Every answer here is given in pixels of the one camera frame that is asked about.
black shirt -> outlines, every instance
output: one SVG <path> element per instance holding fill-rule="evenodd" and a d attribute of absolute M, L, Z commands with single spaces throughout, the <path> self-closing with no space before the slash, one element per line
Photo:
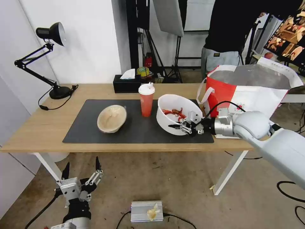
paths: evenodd
<path fill-rule="evenodd" d="M 260 13 L 284 20 L 295 14 L 301 4 L 302 0 L 216 0 L 204 47 L 217 52 L 241 51 Z"/>

gray pants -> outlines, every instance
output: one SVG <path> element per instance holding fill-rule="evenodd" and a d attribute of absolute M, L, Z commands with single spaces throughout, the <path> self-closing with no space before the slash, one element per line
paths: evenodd
<path fill-rule="evenodd" d="M 241 65 L 238 52 L 216 52 L 203 47 L 201 53 L 202 79 L 206 78 L 207 74 L 218 65 Z"/>

lamp base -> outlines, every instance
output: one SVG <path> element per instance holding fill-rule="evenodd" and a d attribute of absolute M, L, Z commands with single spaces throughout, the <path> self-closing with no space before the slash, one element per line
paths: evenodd
<path fill-rule="evenodd" d="M 68 87 L 56 87 L 50 91 L 50 98 L 51 99 L 63 99 L 71 95 L 71 89 Z"/>

lamp shade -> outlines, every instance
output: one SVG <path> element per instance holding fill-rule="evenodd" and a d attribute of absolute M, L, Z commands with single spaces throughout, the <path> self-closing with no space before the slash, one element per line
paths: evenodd
<path fill-rule="evenodd" d="M 64 27 L 60 22 L 53 24 L 49 29 L 37 28 L 36 34 L 41 39 L 49 39 L 53 40 L 59 45 L 65 45 L 66 37 L 64 33 Z"/>

black desk lamp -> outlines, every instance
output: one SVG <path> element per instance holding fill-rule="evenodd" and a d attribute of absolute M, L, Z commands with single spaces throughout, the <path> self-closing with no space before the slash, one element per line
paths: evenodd
<path fill-rule="evenodd" d="M 54 44 L 50 42 L 50 40 L 55 41 L 57 44 L 64 46 L 65 43 L 65 34 L 64 34 L 64 27 L 60 22 L 57 22 L 53 24 L 49 29 L 48 28 L 37 28 L 36 34 L 39 38 L 43 39 L 46 44 L 42 46 L 41 48 L 37 49 L 36 51 L 30 53 L 29 55 L 23 57 L 22 59 L 16 60 L 15 65 L 26 71 L 27 73 L 30 73 L 31 75 L 37 77 L 38 79 L 42 80 L 43 82 L 51 85 L 53 89 L 50 91 L 50 97 L 52 99 L 63 99 L 70 95 L 72 95 L 71 89 L 68 87 L 61 87 L 57 85 L 57 82 L 48 78 L 45 78 L 38 73 L 30 70 L 27 68 L 27 65 L 34 62 L 35 60 L 43 57 L 44 55 L 48 54 L 49 52 L 53 51 Z M 48 51 L 44 52 L 43 54 L 37 56 L 37 57 L 31 57 L 35 53 L 39 52 L 40 50 L 43 50 L 44 48 L 47 48 Z"/>

